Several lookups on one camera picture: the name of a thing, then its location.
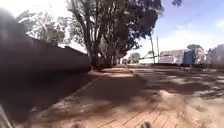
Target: tree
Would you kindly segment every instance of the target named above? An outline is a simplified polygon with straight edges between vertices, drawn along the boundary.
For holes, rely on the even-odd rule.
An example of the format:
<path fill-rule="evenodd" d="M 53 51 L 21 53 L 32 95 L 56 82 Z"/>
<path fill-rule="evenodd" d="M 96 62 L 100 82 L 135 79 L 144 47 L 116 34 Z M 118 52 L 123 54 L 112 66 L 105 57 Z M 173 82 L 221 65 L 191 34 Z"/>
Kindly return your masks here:
<path fill-rule="evenodd" d="M 55 21 L 48 13 L 30 13 L 24 11 L 16 20 L 27 27 L 27 34 L 30 36 L 44 40 L 46 42 L 57 45 L 63 42 L 65 38 L 66 23 L 61 19 Z"/>
<path fill-rule="evenodd" d="M 138 63 L 140 59 L 141 57 L 139 53 L 132 53 L 129 57 L 129 60 L 131 60 L 132 63 Z"/>
<path fill-rule="evenodd" d="M 100 53 L 108 62 L 140 45 L 136 39 L 151 36 L 159 13 L 160 0 L 71 0 L 68 10 L 79 23 L 84 45 L 93 67 Z M 106 53 L 99 44 L 104 41 Z"/>
<path fill-rule="evenodd" d="M 203 49 L 203 48 L 201 47 L 201 45 L 199 45 L 199 44 L 189 44 L 189 45 L 187 46 L 187 48 L 188 48 L 188 49 L 197 49 L 197 48 L 201 48 L 201 49 Z"/>

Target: building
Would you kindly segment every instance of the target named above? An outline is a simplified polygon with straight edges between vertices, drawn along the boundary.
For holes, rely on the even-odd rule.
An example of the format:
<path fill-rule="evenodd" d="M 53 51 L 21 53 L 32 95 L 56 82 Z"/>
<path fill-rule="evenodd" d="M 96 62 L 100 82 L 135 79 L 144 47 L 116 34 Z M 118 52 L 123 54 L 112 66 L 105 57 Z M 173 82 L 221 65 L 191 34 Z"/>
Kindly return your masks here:
<path fill-rule="evenodd" d="M 160 52 L 159 63 L 171 64 L 199 64 L 204 60 L 204 50 L 181 49 Z"/>

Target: sidewalk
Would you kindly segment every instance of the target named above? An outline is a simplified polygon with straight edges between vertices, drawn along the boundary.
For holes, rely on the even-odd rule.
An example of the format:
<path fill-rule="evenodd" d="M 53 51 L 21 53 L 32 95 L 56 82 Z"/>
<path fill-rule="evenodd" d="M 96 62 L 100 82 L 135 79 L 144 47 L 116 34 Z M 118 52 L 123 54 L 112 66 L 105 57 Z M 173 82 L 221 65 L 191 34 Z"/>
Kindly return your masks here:
<path fill-rule="evenodd" d="M 72 94 L 30 120 L 32 128 L 191 128 L 163 101 L 159 92 L 128 70 L 105 71 L 78 93 Z"/>

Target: dirt ground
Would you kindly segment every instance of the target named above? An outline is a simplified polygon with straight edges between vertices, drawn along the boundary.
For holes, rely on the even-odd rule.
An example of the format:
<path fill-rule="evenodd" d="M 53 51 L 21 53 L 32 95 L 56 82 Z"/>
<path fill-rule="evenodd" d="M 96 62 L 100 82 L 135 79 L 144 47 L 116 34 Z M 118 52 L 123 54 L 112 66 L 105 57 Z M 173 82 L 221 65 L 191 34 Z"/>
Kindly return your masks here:
<path fill-rule="evenodd" d="M 1 103 L 17 127 L 135 128 L 144 121 L 156 128 L 224 126 L 221 72 L 114 68 L 7 84 L 13 86 L 2 86 Z"/>

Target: pole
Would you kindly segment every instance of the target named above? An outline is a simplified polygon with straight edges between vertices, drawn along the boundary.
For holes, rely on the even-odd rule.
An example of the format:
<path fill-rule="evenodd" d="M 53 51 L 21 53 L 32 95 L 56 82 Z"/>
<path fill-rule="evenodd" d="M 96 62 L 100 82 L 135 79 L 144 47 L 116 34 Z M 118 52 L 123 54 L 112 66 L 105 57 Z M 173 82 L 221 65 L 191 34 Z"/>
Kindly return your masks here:
<path fill-rule="evenodd" d="M 159 37 L 156 37 L 156 41 L 157 41 L 157 52 L 158 52 L 158 63 L 159 63 L 159 57 L 160 57 L 160 53 L 159 53 Z"/>
<path fill-rule="evenodd" d="M 153 48 L 152 36 L 150 36 L 150 40 L 151 40 L 151 45 L 152 45 L 152 57 L 153 57 L 153 63 L 155 64 L 155 53 L 154 53 L 154 48 Z"/>

